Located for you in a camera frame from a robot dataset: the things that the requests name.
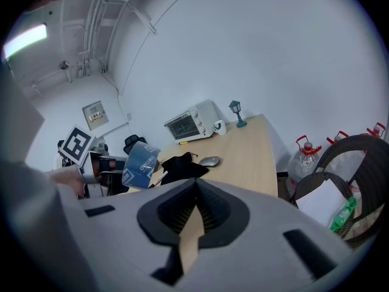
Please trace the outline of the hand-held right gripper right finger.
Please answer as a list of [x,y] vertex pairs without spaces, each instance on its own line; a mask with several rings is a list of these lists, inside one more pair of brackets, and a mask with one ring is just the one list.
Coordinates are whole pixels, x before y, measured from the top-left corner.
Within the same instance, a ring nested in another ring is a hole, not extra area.
[[205,219],[193,209],[181,231],[184,269],[178,291],[332,291],[356,268],[363,252],[287,202],[216,183],[241,199],[250,218],[230,244],[201,249]]

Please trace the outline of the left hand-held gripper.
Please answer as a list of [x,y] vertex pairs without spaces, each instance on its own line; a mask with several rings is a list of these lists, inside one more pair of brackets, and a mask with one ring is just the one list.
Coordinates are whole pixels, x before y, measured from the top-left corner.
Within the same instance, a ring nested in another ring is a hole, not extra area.
[[111,155],[107,143],[93,134],[74,126],[61,145],[60,152],[78,166],[85,183],[100,183],[108,188],[108,194],[128,192],[129,187],[122,184],[127,158]]

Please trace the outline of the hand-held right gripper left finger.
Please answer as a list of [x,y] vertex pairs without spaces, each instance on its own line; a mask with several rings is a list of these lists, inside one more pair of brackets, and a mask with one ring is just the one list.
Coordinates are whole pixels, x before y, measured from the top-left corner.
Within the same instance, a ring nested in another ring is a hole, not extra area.
[[71,234],[93,275],[93,291],[196,291],[185,280],[198,257],[201,216],[194,209],[179,234],[179,261],[184,273],[175,285],[152,277],[166,265],[170,248],[152,243],[137,222],[142,202],[171,189],[126,193],[119,196],[78,200],[71,189],[58,192]]

